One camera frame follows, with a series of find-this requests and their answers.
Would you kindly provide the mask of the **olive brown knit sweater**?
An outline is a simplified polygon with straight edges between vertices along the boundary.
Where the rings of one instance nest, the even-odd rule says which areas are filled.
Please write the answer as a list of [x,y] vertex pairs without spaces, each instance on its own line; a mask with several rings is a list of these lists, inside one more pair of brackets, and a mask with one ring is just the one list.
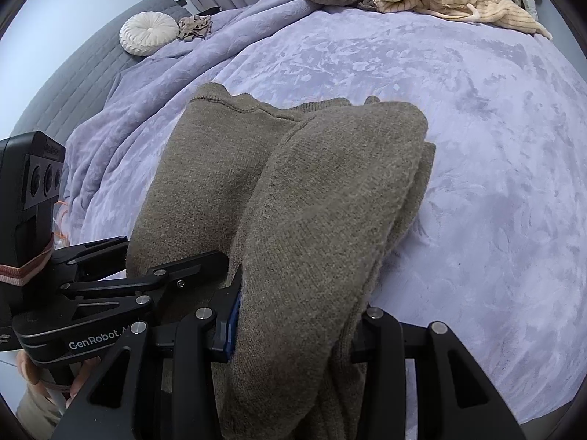
[[355,327],[425,195],[423,112],[372,96],[279,109],[196,91],[130,237],[131,276],[218,250],[243,276],[236,352],[214,367],[228,439],[350,439],[363,367]]

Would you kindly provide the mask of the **lavender plush bed blanket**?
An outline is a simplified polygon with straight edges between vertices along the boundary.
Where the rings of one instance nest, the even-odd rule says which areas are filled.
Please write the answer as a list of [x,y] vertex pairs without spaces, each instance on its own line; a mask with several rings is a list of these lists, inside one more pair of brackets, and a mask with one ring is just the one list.
[[447,323],[519,422],[586,374],[586,84],[546,38],[410,11],[260,0],[117,77],[69,137],[59,222],[72,243],[131,233],[201,84],[276,107],[375,95],[428,119],[436,157],[378,305]]

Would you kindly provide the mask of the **round white pleated cushion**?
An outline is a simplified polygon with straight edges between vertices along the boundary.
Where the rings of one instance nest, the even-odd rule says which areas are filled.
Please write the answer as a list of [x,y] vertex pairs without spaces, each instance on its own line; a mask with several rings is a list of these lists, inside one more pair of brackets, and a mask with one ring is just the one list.
[[144,58],[173,42],[178,33],[178,24],[171,16],[161,12],[141,12],[123,23],[119,43],[126,53]]

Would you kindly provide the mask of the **small beige crumpled cloth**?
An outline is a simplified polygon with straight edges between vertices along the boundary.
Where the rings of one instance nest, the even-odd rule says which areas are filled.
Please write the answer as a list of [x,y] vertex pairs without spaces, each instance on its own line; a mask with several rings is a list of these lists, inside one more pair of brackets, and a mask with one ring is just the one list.
[[178,20],[177,39],[191,42],[194,39],[205,39],[212,29],[211,16],[192,15]]

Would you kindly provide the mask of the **cream striped ribbed garment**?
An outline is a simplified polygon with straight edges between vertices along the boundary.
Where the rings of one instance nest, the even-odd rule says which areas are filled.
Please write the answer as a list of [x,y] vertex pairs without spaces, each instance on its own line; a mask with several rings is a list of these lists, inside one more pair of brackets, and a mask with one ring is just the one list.
[[552,35],[511,0],[373,0],[380,13],[414,11],[455,22],[492,24],[528,35]]

